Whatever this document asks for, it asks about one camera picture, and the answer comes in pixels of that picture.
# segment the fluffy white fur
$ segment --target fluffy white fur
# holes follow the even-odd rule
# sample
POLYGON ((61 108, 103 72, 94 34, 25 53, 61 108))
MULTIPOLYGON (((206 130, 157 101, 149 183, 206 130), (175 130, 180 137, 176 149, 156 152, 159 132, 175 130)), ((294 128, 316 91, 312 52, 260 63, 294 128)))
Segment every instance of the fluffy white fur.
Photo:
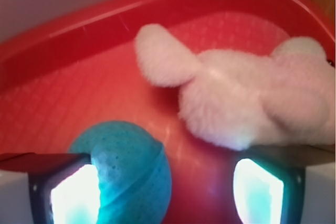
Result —
POLYGON ((233 50, 194 55, 160 25, 139 31, 143 75, 180 90, 187 128, 215 145, 335 143, 335 70, 312 38, 291 38, 270 57, 233 50))

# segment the blue ball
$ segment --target blue ball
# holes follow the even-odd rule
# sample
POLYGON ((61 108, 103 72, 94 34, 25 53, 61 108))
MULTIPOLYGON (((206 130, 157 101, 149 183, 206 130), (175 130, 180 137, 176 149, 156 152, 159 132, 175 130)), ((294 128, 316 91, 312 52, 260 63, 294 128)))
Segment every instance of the blue ball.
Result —
POLYGON ((97 124, 82 133, 69 152, 89 153, 99 177, 97 223, 160 223, 172 179, 164 146, 128 122, 97 124))

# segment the red plastic tray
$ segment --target red plastic tray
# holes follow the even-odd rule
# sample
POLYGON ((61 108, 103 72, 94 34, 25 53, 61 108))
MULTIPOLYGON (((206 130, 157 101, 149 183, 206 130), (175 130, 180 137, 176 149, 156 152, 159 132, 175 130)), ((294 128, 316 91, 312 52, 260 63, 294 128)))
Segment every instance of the red plastic tray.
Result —
POLYGON ((0 45, 0 151, 65 152, 96 123, 134 122, 164 143, 170 161, 165 223, 238 223, 237 153, 192 137, 177 117, 178 89, 140 75, 133 38, 148 23, 194 52, 265 55, 290 36, 311 36, 335 60, 334 25, 308 0, 110 0, 0 45))

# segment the stuffed animal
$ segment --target stuffed animal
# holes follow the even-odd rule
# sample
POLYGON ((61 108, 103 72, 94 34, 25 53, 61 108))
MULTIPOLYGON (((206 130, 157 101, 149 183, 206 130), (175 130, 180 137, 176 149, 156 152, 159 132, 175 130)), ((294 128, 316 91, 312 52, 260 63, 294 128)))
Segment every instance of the stuffed animal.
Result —
POLYGON ((234 150, 335 142, 335 70, 312 38, 290 38, 269 57, 230 49, 196 55, 149 24, 135 49, 154 86, 181 86, 179 117, 196 137, 234 150))

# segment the light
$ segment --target light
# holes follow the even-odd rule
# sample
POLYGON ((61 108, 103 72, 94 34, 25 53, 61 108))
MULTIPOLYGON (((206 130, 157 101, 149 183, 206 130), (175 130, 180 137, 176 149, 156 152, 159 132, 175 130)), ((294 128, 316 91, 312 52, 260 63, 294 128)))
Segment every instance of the light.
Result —
POLYGON ((234 171, 234 199, 243 223, 279 224, 284 183, 249 158, 234 171))
POLYGON ((100 208, 98 172, 84 165, 51 190, 54 224, 93 224, 100 208))

